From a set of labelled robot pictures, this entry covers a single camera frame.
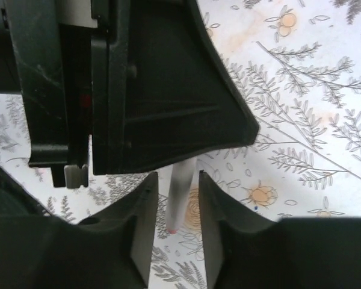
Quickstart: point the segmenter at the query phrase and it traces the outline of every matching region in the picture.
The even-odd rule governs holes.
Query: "black plastic mount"
[[[209,289],[361,288],[361,219],[274,223],[199,176]]]
[[[71,225],[0,168],[0,289],[148,287],[158,175]]]
[[[0,168],[0,289],[147,288],[158,175],[70,225]],[[283,219],[247,209],[205,173],[199,206],[209,289],[361,288],[361,219]]]
[[[31,167],[51,167],[54,186],[64,187],[64,166],[88,163],[89,135],[95,175],[148,172],[254,142],[259,125],[196,0],[91,4],[94,29],[59,24],[55,0],[0,0]]]
[[[0,0],[0,93],[19,93],[20,82],[13,55],[4,0]]]

